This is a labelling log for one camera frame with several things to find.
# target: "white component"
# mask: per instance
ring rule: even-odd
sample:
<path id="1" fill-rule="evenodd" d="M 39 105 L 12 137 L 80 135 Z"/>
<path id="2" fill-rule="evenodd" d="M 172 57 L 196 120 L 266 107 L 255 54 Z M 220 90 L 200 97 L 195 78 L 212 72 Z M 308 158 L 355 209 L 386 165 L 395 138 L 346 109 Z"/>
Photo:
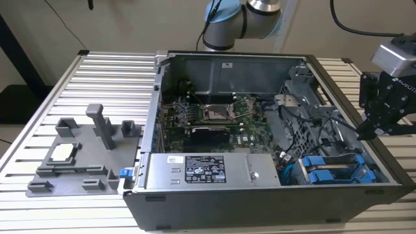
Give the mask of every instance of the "white component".
<path id="1" fill-rule="evenodd" d="M 168 163 L 183 163 L 183 156 L 168 156 Z"/>
<path id="2" fill-rule="evenodd" d="M 292 158 L 292 156 L 288 155 L 286 152 L 282 152 L 282 153 L 280 153 L 280 158 L 283 158 L 284 161 L 290 161 L 291 158 Z"/>
<path id="3" fill-rule="evenodd" d="M 232 63 L 232 62 L 224 62 L 224 63 L 222 64 L 222 67 L 223 67 L 223 68 L 232 68 L 232 67 L 234 67 L 234 63 Z"/>
<path id="4" fill-rule="evenodd" d="M 55 147 L 51 158 L 52 161 L 66 161 L 74 152 L 74 144 L 60 144 Z"/>

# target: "sticker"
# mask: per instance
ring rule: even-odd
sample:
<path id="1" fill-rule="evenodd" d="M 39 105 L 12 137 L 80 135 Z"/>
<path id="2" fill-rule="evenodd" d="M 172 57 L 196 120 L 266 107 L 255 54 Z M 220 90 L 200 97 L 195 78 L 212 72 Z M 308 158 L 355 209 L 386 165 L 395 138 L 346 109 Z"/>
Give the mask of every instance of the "sticker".
<path id="1" fill-rule="evenodd" d="M 183 163 L 183 156 L 168 156 L 168 163 Z"/>
<path id="2" fill-rule="evenodd" d="M 224 156 L 186 156 L 187 183 L 227 183 Z"/>
<path id="3" fill-rule="evenodd" d="M 234 67 L 234 63 L 232 62 L 224 62 L 223 63 L 223 68 L 232 68 Z"/>

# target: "black pole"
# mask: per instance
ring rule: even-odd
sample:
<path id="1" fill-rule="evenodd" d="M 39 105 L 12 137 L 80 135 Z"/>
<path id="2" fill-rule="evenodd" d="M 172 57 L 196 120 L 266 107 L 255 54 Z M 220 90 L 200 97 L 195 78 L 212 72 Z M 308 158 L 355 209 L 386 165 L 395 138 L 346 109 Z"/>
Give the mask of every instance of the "black pole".
<path id="1" fill-rule="evenodd" d="M 11 60 L 14 66 L 23 79 L 26 80 L 27 86 L 31 89 L 34 95 L 44 100 L 48 95 L 48 88 L 39 76 L 39 73 L 32 65 L 31 60 L 15 38 L 15 35 L 0 15 L 0 46 Z"/>

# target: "blue latch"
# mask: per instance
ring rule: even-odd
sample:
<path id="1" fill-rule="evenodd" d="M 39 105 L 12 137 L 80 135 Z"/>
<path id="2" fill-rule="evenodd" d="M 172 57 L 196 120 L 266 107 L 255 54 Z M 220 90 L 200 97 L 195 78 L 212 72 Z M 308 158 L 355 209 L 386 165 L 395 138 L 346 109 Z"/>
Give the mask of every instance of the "blue latch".
<path id="1" fill-rule="evenodd" d="M 122 169 L 119 176 L 124 179 L 132 179 L 132 169 Z"/>

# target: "white label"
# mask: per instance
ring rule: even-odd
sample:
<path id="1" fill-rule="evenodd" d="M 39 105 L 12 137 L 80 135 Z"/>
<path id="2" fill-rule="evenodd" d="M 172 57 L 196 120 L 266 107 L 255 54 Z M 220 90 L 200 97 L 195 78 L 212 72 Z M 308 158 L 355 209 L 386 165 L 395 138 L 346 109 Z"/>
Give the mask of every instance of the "white label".
<path id="1" fill-rule="evenodd" d="M 223 68 L 232 68 L 234 67 L 234 63 L 232 62 L 224 62 L 223 63 Z"/>
<path id="2" fill-rule="evenodd" d="M 286 161 L 290 161 L 291 158 L 292 158 L 291 155 L 286 155 L 284 160 L 286 160 Z"/>
<path id="3" fill-rule="evenodd" d="M 168 156 L 168 163 L 183 163 L 183 156 Z"/>

